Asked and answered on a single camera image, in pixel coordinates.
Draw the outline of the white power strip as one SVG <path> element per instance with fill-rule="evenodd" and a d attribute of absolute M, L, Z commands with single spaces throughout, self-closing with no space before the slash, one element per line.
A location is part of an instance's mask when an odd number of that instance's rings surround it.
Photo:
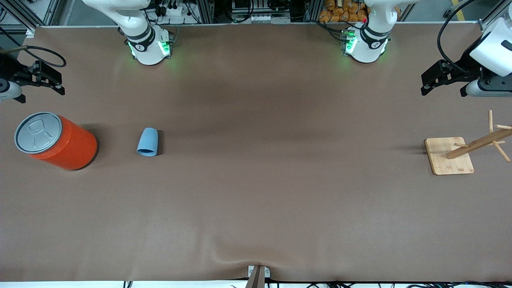
<path fill-rule="evenodd" d="M 190 16 L 192 12 L 184 2 L 171 1 L 162 2 L 155 12 L 159 13 L 160 16 Z"/>

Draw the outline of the bag of orange snacks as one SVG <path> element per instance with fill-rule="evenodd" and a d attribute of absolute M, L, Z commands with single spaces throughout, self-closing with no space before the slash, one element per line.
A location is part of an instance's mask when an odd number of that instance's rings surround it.
<path fill-rule="evenodd" d="M 366 22 L 371 9 L 363 0 L 322 0 L 319 22 Z"/>

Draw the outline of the red can with grey lid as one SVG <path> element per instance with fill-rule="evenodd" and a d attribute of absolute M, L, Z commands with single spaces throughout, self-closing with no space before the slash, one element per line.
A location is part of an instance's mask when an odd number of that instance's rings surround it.
<path fill-rule="evenodd" d="M 30 157 L 68 171 L 88 166 L 98 150 L 91 132 L 51 112 L 37 112 L 20 122 L 14 143 Z"/>

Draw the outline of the grey metal edge bracket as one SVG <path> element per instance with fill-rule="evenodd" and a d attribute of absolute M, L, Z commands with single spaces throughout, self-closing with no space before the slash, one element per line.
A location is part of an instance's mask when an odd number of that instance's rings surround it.
<path fill-rule="evenodd" d="M 270 268 L 266 266 L 248 266 L 248 281 L 245 288 L 268 288 Z"/>

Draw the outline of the bamboo cup rack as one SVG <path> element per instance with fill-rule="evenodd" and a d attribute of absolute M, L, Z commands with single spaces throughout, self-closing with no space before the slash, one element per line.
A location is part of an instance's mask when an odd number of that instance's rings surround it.
<path fill-rule="evenodd" d="M 512 124 L 499 125 L 493 122 L 493 111 L 488 110 L 488 134 L 466 143 L 462 137 L 428 138 L 424 141 L 430 168 L 434 175 L 464 175 L 474 173 L 470 153 L 486 146 L 493 146 L 505 159 L 512 162 L 500 146 L 505 138 L 512 137 Z"/>

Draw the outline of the light blue plastic cup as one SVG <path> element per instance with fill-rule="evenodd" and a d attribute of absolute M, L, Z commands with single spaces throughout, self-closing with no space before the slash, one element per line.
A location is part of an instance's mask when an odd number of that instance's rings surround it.
<path fill-rule="evenodd" d="M 142 132 L 136 152 L 145 157 L 156 156 L 158 153 L 158 144 L 158 131 L 154 128 L 147 127 Z"/>

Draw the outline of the brown table mat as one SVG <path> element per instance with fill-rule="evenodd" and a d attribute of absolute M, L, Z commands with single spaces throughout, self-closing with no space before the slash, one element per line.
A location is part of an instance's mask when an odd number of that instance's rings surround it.
<path fill-rule="evenodd" d="M 190 26 L 143 66 L 116 28 L 38 28 L 66 95 L 0 104 L 0 282 L 512 281 L 512 163 L 435 176 L 424 140 L 470 142 L 512 98 L 420 93 L 438 24 L 399 24 L 359 64 L 314 24 Z M 20 122 L 63 116 L 97 139 L 68 171 L 15 146 Z M 145 128 L 158 153 L 136 152 Z"/>

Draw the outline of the white terminal strip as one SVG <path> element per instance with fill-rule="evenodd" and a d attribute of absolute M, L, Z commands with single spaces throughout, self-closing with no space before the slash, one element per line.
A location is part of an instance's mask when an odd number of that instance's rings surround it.
<path fill-rule="evenodd" d="M 288 24 L 290 18 L 283 14 L 256 14 L 251 16 L 252 24 Z"/>

